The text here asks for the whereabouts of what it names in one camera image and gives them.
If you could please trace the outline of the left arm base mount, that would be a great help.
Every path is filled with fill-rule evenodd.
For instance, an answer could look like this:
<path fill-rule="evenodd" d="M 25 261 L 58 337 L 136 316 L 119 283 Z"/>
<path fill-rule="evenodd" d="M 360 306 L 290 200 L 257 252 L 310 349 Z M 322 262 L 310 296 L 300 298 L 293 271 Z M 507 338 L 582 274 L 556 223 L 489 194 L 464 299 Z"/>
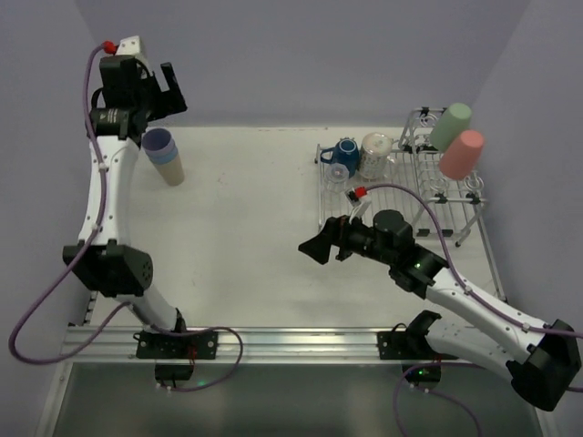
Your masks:
<path fill-rule="evenodd" d="M 179 338 L 142 330 L 133 339 L 138 343 L 136 357 L 153 360 L 155 381 L 172 389 L 193 376 L 197 360 L 214 360 L 219 344 L 216 331 Z"/>

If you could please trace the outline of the pink plastic cup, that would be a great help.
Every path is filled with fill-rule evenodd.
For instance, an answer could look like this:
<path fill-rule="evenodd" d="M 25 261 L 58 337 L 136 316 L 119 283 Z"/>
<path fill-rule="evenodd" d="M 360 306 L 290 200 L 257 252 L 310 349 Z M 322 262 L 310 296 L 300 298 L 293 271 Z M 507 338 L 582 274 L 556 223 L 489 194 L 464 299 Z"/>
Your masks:
<path fill-rule="evenodd" d="M 478 131 L 465 130 L 460 133 L 439 161 L 439 169 L 447 178 L 461 180 L 467 177 L 480 159 L 486 144 Z"/>

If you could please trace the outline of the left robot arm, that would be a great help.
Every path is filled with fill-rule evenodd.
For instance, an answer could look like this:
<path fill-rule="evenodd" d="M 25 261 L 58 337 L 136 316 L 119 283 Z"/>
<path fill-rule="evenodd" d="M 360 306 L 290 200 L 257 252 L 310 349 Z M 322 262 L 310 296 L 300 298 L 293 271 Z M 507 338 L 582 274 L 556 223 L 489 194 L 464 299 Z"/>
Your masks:
<path fill-rule="evenodd" d="M 185 109 L 178 88 L 162 91 L 142 55 L 105 56 L 102 86 L 85 96 L 91 147 L 86 219 L 66 265 L 87 287 L 126 304 L 146 327 L 175 331 L 179 310 L 153 283 L 153 260 L 130 241 L 131 181 L 148 123 Z"/>

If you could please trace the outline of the light blue plastic cup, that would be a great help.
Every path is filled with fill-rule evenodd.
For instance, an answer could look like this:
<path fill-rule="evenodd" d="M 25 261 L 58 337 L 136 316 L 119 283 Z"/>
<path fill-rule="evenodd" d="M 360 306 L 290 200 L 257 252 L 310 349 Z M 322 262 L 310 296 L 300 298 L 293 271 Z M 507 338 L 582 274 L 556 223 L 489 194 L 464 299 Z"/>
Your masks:
<path fill-rule="evenodd" d="M 168 164 L 169 162 L 174 160 L 178 155 L 179 151 L 176 147 L 172 148 L 164 155 L 155 155 L 154 153 L 149 153 L 149 151 L 147 152 L 147 156 L 150 162 L 158 166 Z"/>

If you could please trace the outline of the lavender plastic cup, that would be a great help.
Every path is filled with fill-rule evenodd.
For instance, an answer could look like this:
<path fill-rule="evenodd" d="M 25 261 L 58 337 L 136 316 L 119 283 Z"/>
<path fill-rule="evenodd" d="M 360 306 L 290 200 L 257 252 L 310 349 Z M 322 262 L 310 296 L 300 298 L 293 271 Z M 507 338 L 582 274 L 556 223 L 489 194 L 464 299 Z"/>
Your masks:
<path fill-rule="evenodd" d="M 152 128 L 142 137 L 141 146 L 149 156 L 165 156 L 176 146 L 170 131 L 165 128 Z"/>

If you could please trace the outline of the aluminium mounting rail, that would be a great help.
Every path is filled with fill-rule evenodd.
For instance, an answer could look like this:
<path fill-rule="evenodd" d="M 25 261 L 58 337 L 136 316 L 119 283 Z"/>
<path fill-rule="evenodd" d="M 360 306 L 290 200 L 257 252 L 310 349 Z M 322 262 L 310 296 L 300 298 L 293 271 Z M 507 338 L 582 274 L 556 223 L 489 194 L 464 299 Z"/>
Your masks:
<path fill-rule="evenodd" d="M 381 330 L 390 329 L 237 328 L 234 334 L 215 330 L 219 334 L 216 358 L 196 363 L 232 364 L 241 355 L 242 364 L 376 364 L 383 362 L 376 346 L 376 333 Z M 155 363 L 136 357 L 138 343 L 133 335 L 137 332 L 141 332 L 138 327 L 106 328 L 71 361 Z"/>

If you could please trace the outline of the dark blue ceramic mug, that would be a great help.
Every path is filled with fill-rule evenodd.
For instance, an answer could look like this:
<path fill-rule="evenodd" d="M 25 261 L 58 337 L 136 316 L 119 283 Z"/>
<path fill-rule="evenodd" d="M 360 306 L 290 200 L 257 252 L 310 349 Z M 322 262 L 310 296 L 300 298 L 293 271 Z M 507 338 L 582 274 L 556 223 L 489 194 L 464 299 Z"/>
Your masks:
<path fill-rule="evenodd" d="M 344 165 L 352 178 L 358 168 L 360 161 L 360 150 L 356 141 L 352 138 L 341 138 L 334 147 L 323 149 L 319 155 L 320 161 L 324 164 Z"/>

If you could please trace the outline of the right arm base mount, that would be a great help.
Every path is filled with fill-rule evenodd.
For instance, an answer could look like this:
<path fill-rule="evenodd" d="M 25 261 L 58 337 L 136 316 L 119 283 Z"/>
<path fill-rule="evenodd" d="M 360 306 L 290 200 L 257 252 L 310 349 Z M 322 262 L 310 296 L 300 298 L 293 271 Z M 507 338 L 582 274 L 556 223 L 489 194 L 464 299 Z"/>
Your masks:
<path fill-rule="evenodd" d="M 435 352 L 425 339 L 437 320 L 442 316 L 430 310 L 423 310 L 408 325 L 397 323 L 390 330 L 381 330 L 376 333 L 376 346 L 379 359 L 382 361 L 430 361 L 441 362 L 457 361 L 458 358 L 449 354 Z M 405 379 L 416 388 L 434 389 L 441 380 L 440 367 L 423 367 L 413 370 L 412 364 L 403 364 L 402 371 Z"/>

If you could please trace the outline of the green plastic cup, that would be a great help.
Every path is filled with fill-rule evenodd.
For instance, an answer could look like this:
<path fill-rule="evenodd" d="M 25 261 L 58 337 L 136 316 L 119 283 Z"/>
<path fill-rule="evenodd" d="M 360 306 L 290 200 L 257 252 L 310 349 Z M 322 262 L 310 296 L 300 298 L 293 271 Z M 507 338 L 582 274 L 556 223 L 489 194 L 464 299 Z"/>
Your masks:
<path fill-rule="evenodd" d="M 437 120 L 430 133 L 431 145 L 441 153 L 445 153 L 452 142 L 465 130 L 468 130 L 473 111 L 464 103 L 450 105 Z"/>

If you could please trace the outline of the clear drinking glass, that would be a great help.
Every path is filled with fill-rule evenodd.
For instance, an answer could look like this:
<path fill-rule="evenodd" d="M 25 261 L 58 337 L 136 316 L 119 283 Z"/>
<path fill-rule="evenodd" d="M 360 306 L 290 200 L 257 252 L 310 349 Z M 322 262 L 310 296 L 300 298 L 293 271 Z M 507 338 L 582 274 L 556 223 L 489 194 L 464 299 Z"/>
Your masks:
<path fill-rule="evenodd" d="M 332 163 L 324 171 L 324 188 L 329 192 L 343 192 L 346 190 L 349 177 L 349 170 L 344 164 Z"/>

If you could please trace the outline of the white patterned mug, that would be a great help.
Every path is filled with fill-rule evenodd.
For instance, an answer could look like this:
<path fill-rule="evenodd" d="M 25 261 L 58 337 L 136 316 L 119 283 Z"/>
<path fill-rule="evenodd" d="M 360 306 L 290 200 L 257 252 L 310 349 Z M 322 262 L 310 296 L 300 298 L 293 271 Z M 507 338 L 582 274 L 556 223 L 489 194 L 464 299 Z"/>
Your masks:
<path fill-rule="evenodd" d="M 372 132 L 363 137 L 358 164 L 359 175 L 368 180 L 384 175 L 393 149 L 393 140 L 386 134 Z"/>

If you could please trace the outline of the beige plastic cup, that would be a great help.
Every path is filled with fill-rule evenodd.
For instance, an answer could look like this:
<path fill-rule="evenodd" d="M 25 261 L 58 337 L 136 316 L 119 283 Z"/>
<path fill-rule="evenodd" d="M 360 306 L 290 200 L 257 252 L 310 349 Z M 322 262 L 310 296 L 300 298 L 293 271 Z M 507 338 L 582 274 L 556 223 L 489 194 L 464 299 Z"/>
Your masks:
<path fill-rule="evenodd" d="M 154 168 L 163 178 L 165 183 L 171 187 L 180 185 L 185 180 L 185 174 L 180 157 L 175 157 L 164 164 L 155 164 Z"/>

